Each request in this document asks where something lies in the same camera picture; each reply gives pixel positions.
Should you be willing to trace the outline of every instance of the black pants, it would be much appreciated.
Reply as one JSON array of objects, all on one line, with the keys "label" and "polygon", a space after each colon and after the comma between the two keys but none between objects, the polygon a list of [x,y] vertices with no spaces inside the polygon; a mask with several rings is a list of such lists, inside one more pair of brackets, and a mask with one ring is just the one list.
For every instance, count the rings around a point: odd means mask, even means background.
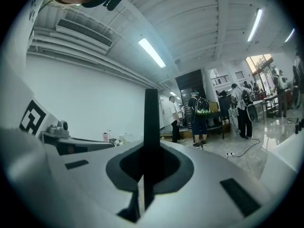
[{"label": "black pants", "polygon": [[172,142],[177,143],[177,141],[179,139],[181,139],[180,137],[180,128],[177,125],[177,121],[175,120],[173,123],[171,123],[172,125]]},{"label": "black pants", "polygon": [[247,107],[245,110],[241,110],[240,108],[238,109],[238,128],[241,130],[240,136],[242,138],[245,137],[245,132],[247,128],[247,136],[252,137],[252,122],[250,121],[247,113]]}]

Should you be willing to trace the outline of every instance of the qr code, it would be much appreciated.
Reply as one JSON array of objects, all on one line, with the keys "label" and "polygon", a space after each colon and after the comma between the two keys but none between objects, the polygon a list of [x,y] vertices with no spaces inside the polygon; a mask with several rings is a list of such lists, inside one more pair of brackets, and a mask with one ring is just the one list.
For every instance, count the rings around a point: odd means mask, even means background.
[{"label": "qr code", "polygon": [[31,100],[23,115],[19,128],[32,135],[36,135],[45,117],[46,113],[35,103],[35,101]]}]

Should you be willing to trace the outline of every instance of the black pole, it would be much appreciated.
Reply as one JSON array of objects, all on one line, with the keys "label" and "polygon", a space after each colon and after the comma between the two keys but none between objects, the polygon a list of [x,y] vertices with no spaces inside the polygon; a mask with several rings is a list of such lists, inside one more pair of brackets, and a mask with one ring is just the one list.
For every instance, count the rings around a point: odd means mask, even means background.
[{"label": "black pole", "polygon": [[163,179],[163,149],[160,147],[160,119],[158,90],[146,89],[144,104],[144,137],[142,167],[144,176],[144,204],[149,207],[154,199],[153,186]]}]

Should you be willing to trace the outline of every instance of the railing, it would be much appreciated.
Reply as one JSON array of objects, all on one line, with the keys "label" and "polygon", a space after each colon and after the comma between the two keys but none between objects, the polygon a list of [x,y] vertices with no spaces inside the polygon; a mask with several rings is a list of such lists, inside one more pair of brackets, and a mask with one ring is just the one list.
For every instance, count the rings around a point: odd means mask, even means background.
[{"label": "railing", "polygon": [[236,72],[237,79],[245,78],[243,75],[243,71]]},{"label": "railing", "polygon": [[212,78],[211,80],[212,80],[212,83],[213,83],[214,86],[220,85],[222,83],[229,83],[230,82],[230,78],[229,78],[228,75]]}]

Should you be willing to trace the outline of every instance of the air vent grille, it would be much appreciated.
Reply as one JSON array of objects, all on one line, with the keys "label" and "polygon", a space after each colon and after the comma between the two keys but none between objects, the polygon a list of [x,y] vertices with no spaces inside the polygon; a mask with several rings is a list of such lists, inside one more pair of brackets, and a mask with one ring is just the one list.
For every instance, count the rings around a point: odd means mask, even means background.
[{"label": "air vent grille", "polygon": [[61,19],[57,25],[64,27],[66,29],[73,30],[73,31],[83,34],[85,36],[88,36],[94,40],[97,40],[97,41],[103,43],[104,45],[106,45],[108,47],[111,47],[111,45],[113,43],[110,39],[104,37],[103,35],[98,34],[84,26],[81,26],[77,23],[74,23],[74,22],[66,20],[66,19]]}]

